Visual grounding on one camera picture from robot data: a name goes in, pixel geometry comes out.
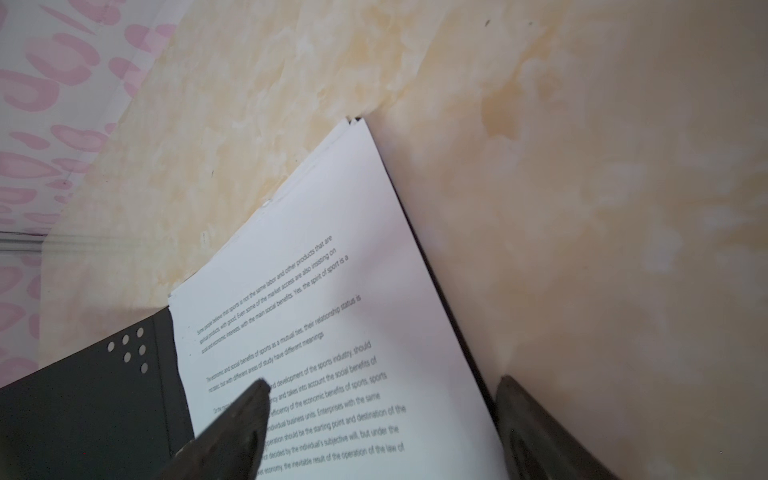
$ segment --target paper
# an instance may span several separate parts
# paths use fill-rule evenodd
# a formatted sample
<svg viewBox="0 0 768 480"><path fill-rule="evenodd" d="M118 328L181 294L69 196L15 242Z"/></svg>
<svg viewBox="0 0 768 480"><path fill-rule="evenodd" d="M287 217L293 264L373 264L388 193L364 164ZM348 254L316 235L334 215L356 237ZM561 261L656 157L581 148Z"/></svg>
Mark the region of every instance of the paper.
<svg viewBox="0 0 768 480"><path fill-rule="evenodd" d="M287 185L170 296L195 435L263 377L259 478L507 478L365 121Z"/></svg>
<svg viewBox="0 0 768 480"><path fill-rule="evenodd" d="M291 191L293 188L293 185L295 183L298 183L302 178L304 178L304 176L307 173L309 173L312 170L312 168L315 165L315 160L322 153L324 153L328 149L328 147L330 147L333 144L333 142L338 140L344 134L344 132L346 132L349 129L350 125L354 125L356 122L357 122L356 120L353 120L352 122L348 120L340 121L333 128L333 130L331 130L330 133L328 133L326 137L323 138L323 141L320 142L320 145L318 145L317 148L315 148L315 150L306 159L304 159L301 165L299 165L299 167L293 171L291 176L288 177L288 180L286 180L282 185L280 185L280 188L277 189L277 192L275 192L272 198L264 202L263 207L266 207L273 200L279 201L280 198L284 197L289 191ZM238 228L237 232L235 232L234 235L229 240L227 240L227 242L223 245L223 247L221 247L221 249L214 254L214 258L216 257L216 255L224 251L224 249L226 249L232 242L240 238L240 235L242 235L243 232L248 231L248 229L250 228L253 228L253 226L257 222L255 219L257 219L258 217L261 217L261 215L265 211L266 211L266 208L260 208L259 210L256 210L253 213L253 215L251 215L251 217L248 219L248 221L244 223L242 227Z"/></svg>

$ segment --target pink heart pattern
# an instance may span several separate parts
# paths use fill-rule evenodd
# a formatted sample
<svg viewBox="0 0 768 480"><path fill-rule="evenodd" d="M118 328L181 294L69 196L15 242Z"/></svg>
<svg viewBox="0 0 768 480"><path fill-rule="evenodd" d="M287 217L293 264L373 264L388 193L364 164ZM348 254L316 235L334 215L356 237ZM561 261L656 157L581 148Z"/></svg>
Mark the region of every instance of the pink heart pattern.
<svg viewBox="0 0 768 480"><path fill-rule="evenodd" d="M168 45L176 25L158 25L154 31L143 25L129 25L125 28L125 39L138 48L157 58Z"/></svg>
<svg viewBox="0 0 768 480"><path fill-rule="evenodd" d="M0 227L45 236L170 41L183 9L158 14L152 0L133 0L130 8L126 0L17 3L0 0L9 53L0 58L7 126L0 133L7 135L0 139ZM22 4L34 20L28 28L15 24ZM154 23L147 25L147 18ZM104 59L113 60L103 65ZM111 73L104 75L104 66ZM40 336L41 258L0 257L2 387L37 368L35 351L24 350ZM26 340L16 342L19 335Z"/></svg>
<svg viewBox="0 0 768 480"><path fill-rule="evenodd" d="M44 138L40 138L33 134L26 134L23 131L12 131L9 135L11 138L15 138L32 150L45 150L51 146L51 142L45 140Z"/></svg>
<svg viewBox="0 0 768 480"><path fill-rule="evenodd" d="M11 205L28 204L37 194L38 191L34 188L0 187L0 202Z"/></svg>
<svg viewBox="0 0 768 480"><path fill-rule="evenodd" d="M53 180L45 184L46 187L55 188L56 190L69 190L72 188L72 182L69 180Z"/></svg>
<svg viewBox="0 0 768 480"><path fill-rule="evenodd" d="M69 0L75 10L102 25L116 25L120 21L120 9L115 3L125 0Z"/></svg>
<svg viewBox="0 0 768 480"><path fill-rule="evenodd" d="M0 302L0 332L14 326L27 312L15 303Z"/></svg>
<svg viewBox="0 0 768 480"><path fill-rule="evenodd" d="M41 266L43 258L42 255L22 255L22 263L26 266Z"/></svg>
<svg viewBox="0 0 768 480"><path fill-rule="evenodd" d="M55 197L53 197L53 199L59 202L60 204L68 204L69 200L72 199L72 194L56 195Z"/></svg>
<svg viewBox="0 0 768 480"><path fill-rule="evenodd" d="M57 33L51 39L28 39L25 57L40 73L70 87L88 80L89 67L100 61L95 48L67 33Z"/></svg>
<svg viewBox="0 0 768 480"><path fill-rule="evenodd" d="M38 364L18 356L0 362L0 385L8 385L38 369Z"/></svg>
<svg viewBox="0 0 768 480"><path fill-rule="evenodd" d="M56 177L61 172L26 155L0 151L0 175L9 178Z"/></svg>
<svg viewBox="0 0 768 480"><path fill-rule="evenodd" d="M27 293L35 300L40 300L40 276L37 275L29 282L27 286Z"/></svg>
<svg viewBox="0 0 768 480"><path fill-rule="evenodd" d="M120 57L112 58L109 61L109 70L115 77L125 82L123 88L131 98L136 96L141 83L147 77L147 72L137 67L134 62Z"/></svg>
<svg viewBox="0 0 768 480"><path fill-rule="evenodd" d="M104 143L107 141L107 135L94 130L78 130L77 128L67 127L65 125L54 125L51 127L51 133L54 137L68 147L75 150L89 151L98 153L101 151Z"/></svg>
<svg viewBox="0 0 768 480"><path fill-rule="evenodd" d="M75 160L74 158L54 158L52 162L62 170L72 172L73 174L84 174L91 166L88 162Z"/></svg>
<svg viewBox="0 0 768 480"><path fill-rule="evenodd" d="M86 27L82 23L78 22L74 18L70 17L69 15L64 15L59 10L54 10L53 8L46 7L45 5L40 5L40 8L43 9L43 12L48 13L53 18L61 20L65 24L69 25L70 27L76 28L79 31L84 31L85 33L90 33L91 35L96 35L88 27Z"/></svg>
<svg viewBox="0 0 768 480"><path fill-rule="evenodd" d="M0 69L0 93L3 100L23 111L43 111L58 100L58 83L17 71Z"/></svg>
<svg viewBox="0 0 768 480"><path fill-rule="evenodd" d="M22 269L17 266L0 266L0 294L16 286L23 276Z"/></svg>

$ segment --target paragraph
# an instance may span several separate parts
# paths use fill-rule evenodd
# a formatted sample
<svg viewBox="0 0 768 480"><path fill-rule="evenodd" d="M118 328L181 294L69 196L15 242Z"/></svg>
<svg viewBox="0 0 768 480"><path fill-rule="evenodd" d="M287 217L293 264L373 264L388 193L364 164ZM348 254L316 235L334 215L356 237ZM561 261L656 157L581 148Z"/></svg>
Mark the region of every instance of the paragraph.
<svg viewBox="0 0 768 480"><path fill-rule="evenodd" d="M362 345L357 345L357 346L354 346L352 349L345 350L341 353L337 353L333 357L325 359L322 362L318 362L317 364L314 363L310 366L307 366L303 371L299 371L297 373L294 373L291 376L285 377L282 380L278 380L272 385L272 387L276 389L279 386L283 386L283 385L286 385L287 383L291 383L293 380L303 378L304 376L308 376L310 373L322 371L324 369L329 368L335 363L342 362L347 359L351 359L355 355L358 355L359 353L363 353L370 348L371 348L371 341L367 340ZM355 372L357 370L360 370L367 366L375 365L375 364L376 364L376 357L374 356L371 360L363 360L359 365L347 366L337 372L327 373L325 376L316 377L314 380L307 382L299 386L298 388L288 389L287 391L280 393L279 395L276 395L275 401L280 402L299 392L304 392L314 387L324 385L326 382L331 382L334 379L339 379L350 371Z"/></svg>
<svg viewBox="0 0 768 480"><path fill-rule="evenodd" d="M376 394L374 394L374 395L376 395L376 399L381 399L381 394L379 394L378 392ZM396 413L405 412L405 407L404 406L398 406L398 407L399 407L399 409L397 409L394 406L391 407L392 415L395 415ZM384 414L381 413L381 410L376 410L376 411L379 412L379 414L381 414L380 416L385 416ZM282 442L287 442L289 440L298 439L298 438L301 438L301 437L304 437L304 436L311 436L311 435L313 435L315 433L318 433L318 432L330 431L330 430L333 430L333 429L338 428L338 427L343 426L343 425L354 424L354 423L357 423L358 421L364 422L364 421L369 420L369 419L372 419L372 417L364 415L364 416L360 417L360 420L358 420L357 417L353 418L352 416L350 416L350 417L347 417L347 418L343 419L343 422L341 422L341 420L337 420L337 422L339 423L338 425L335 425L335 426L332 425L332 426L326 427L324 429L316 429L315 427L320 426L320 425L315 425L313 427L306 427L306 428L302 428L302 429L293 430L292 432L285 433L283 435L273 436L271 439L266 441L266 446L269 447L271 445L277 445L277 444L280 444ZM357 431L355 431L355 432L352 432L351 434L348 434L348 435L339 435L339 436L335 436L335 437L329 437L328 439L322 440L322 441L321 440L316 440L315 442L308 441L308 442L305 442L305 443L303 443L302 445L300 445L298 447L292 446L291 448L292 449L298 449L297 451L303 452L305 450L318 449L321 446L326 446L326 447L327 446L332 446L332 445L335 445L336 443L339 443L339 442L347 442L349 440L355 440L355 439L358 439L358 438L367 439L368 437L371 437L371 436L374 436L374 437L375 436L379 436L380 437L382 435L386 435L386 433L387 433L386 429L383 429L382 427L378 427L378 428L374 428L374 429L359 430L359 433ZM390 425L389 426L389 433L399 433L399 427L397 427L396 425L394 425L394 426Z"/></svg>
<svg viewBox="0 0 768 480"><path fill-rule="evenodd" d="M361 301L362 297L360 295L355 295L352 299L339 304L338 307L330 310L327 313L324 313L323 315L317 317L315 320L311 320L310 322L305 323L304 326L301 326L298 329L295 329L290 333L280 337L279 339L276 339L270 343L267 343L265 346L254 350L251 354L236 361L232 365L219 370L212 376L207 376L206 381L211 383L214 380L218 380L220 377L226 375L227 373L243 367L243 369L233 374L229 378L221 380L217 382L216 385L211 386L208 389L208 392L215 392L216 390L223 388L224 386L227 386L236 380L242 379L243 377L248 376L259 369L262 369L265 366L273 365L275 362L280 361L282 358L285 358L286 356L302 349L305 346L322 340L325 336L325 333L323 333L322 330L316 332L314 329L322 325L328 319L339 315L342 311L356 305L357 303L360 303ZM310 373L309 367L307 367L306 370L307 373ZM293 379L300 378L301 376L303 376L303 373L297 372L296 374L288 376L285 379L278 380L275 382L275 384L272 385L272 387L275 388L277 386L281 386L282 384L293 381Z"/></svg>
<svg viewBox="0 0 768 480"><path fill-rule="evenodd" d="M343 369L341 369L338 372L330 373L327 376L321 377L321 378L319 378L317 380L314 380L312 382L305 383L305 384L301 385L298 389L291 389L288 392L280 394L279 399L276 402L273 403L273 410L272 410L272 412L270 414L270 417L271 416L275 416L275 415L279 415L280 413L290 412L291 410L294 410L294 409L300 409L302 407L306 407L306 406L312 405L313 403L319 402L320 400L330 399L331 397L340 395L340 394L342 394L344 392L348 392L349 390L352 389L352 383L351 382L347 382L346 386L339 385L339 386L337 386L334 389L327 389L327 390L324 390L324 391L321 391L321 392L318 392L318 393L313 393L312 395L307 396L304 399L292 401L292 402L290 402L286 406L281 406L282 404L280 403L280 400L281 399L285 399L286 396L296 395L299 392L305 392L309 388L314 388L314 387L322 385L323 382L321 380L339 379L339 378L341 378L341 377L343 377L345 375L349 375L350 372L361 371L361 370L363 370L365 368L369 368L371 366L374 366L375 364L376 364L376 357L372 357L370 360L368 360L368 359L367 360L363 360L359 364L355 364L355 365L344 367ZM371 378L372 379L376 379L376 378L380 378L381 379L381 378L385 378L385 377L386 377L386 374L384 372L382 372L381 374L376 374L376 375L372 376ZM321 409L317 409L317 415L326 415L328 413L333 413L333 412L342 410L343 407L344 407L344 405L342 405L341 403L339 403L337 405L334 405L334 406L323 407Z"/></svg>
<svg viewBox="0 0 768 480"><path fill-rule="evenodd" d="M373 402L378 399L381 399L381 394L379 394L377 397L370 400L370 402ZM281 422L272 423L269 427L267 427L266 430L268 432L272 432L273 430L280 430L287 426L293 426L298 423L305 422L306 420L317 419L322 415L328 415L330 413L340 412L345 408L350 409L355 405L359 405L359 403L357 403L357 399L350 398L346 400L344 403L340 402L330 407L323 407L324 409L327 409L327 410L324 410L322 413L310 410L307 413L303 413L302 415L290 417ZM352 415L347 414L349 416L337 415L333 417L333 419L323 420L321 423L318 423L314 426L302 427L301 429L298 430L298 433L299 433L299 437L303 437L305 435L311 435L313 433L331 432L333 430L339 429L344 426L352 425L357 422L365 422L367 420L381 419L386 416L399 415L401 413L406 413L406 407L404 405L393 405L393 406L390 406L388 409L381 408L381 409L366 410L364 412L354 413ZM272 445L270 443L271 441L272 439L270 439L266 444Z"/></svg>
<svg viewBox="0 0 768 480"><path fill-rule="evenodd" d="M267 280L260 287L250 292L243 299L199 329L197 331L198 336L213 328L199 340L201 345L206 344L202 349L202 353L208 352L258 319L272 313L278 307L291 301L311 286L316 285L321 279L329 276L344 263L348 262L349 256L347 255L336 257L337 252L335 248L329 247L329 250L325 253L321 251L332 240L332 237L328 237L315 245L314 248L305 253L296 262L285 267L276 276ZM319 254L319 257L313 263L307 264L311 257L314 257L316 254ZM255 312L257 307L268 303L269 306L265 306L260 311ZM240 307L242 308L239 312L233 313Z"/></svg>
<svg viewBox="0 0 768 480"><path fill-rule="evenodd" d="M341 441L342 439L344 439L344 437L346 437L346 435L340 436L337 439ZM257 473L257 476L268 475L270 473L276 473L276 472L283 472L285 470L306 467L308 465L318 465L318 464L327 463L327 462L353 460L356 458L368 457L373 455L400 453L406 450L406 446L404 442L378 443L378 444L368 444L368 445L369 445L368 447L360 446L358 448L350 448L347 450L337 450L335 452L319 454L317 456L310 456L310 457L305 456L304 458L292 460L289 462L285 462L283 460L283 463L280 463L278 465L272 465L272 466L264 467L260 469Z"/></svg>

